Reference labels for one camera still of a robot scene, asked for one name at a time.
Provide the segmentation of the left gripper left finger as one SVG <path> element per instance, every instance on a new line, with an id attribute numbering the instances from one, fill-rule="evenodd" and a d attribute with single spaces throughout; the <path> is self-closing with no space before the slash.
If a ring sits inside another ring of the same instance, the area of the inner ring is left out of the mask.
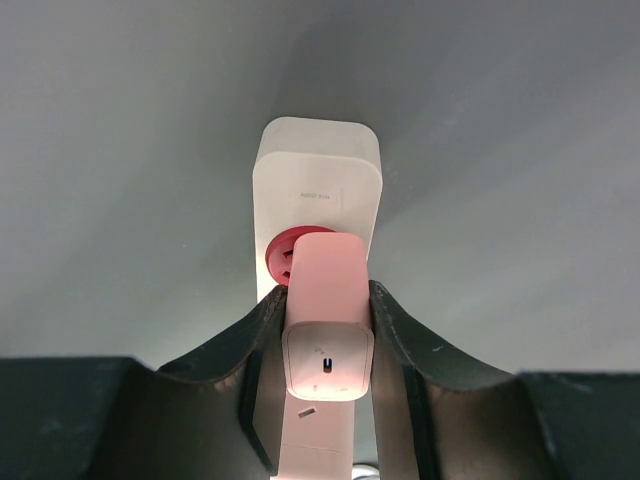
<path id="1" fill-rule="evenodd" d="M 152 369 L 130 357 L 5 358 L 5 479 L 267 479 L 278 470 L 287 291 Z"/>

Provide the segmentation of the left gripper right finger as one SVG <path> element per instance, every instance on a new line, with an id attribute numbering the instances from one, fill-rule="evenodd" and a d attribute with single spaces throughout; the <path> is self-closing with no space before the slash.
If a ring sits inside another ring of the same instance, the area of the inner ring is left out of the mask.
<path id="1" fill-rule="evenodd" d="M 511 374 L 455 347 L 371 282 L 371 392 L 384 479 L 635 479 L 635 372 Z"/>

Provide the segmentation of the salmon pink plug adapter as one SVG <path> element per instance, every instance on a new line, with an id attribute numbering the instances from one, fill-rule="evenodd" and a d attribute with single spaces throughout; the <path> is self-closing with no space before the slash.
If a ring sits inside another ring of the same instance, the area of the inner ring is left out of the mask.
<path id="1" fill-rule="evenodd" d="M 282 347 L 288 392 L 350 402 L 368 391 L 374 352 L 366 248 L 350 233 L 294 244 Z"/>

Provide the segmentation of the beige red power strip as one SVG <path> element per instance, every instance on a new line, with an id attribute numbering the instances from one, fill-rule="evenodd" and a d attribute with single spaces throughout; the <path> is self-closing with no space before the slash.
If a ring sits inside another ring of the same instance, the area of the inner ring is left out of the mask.
<path id="1" fill-rule="evenodd" d="M 287 230 L 325 227 L 369 247 L 382 189 L 379 141 L 368 126 L 291 116 L 268 123 L 252 172 L 257 299 L 277 284 L 267 249 Z"/>

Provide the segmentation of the pink cube adapter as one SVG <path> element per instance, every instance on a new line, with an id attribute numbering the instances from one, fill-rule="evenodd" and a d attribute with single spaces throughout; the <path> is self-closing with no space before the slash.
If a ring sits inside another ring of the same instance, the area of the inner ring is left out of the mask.
<path id="1" fill-rule="evenodd" d="M 285 399 L 277 479 L 352 478 L 354 402 Z"/>

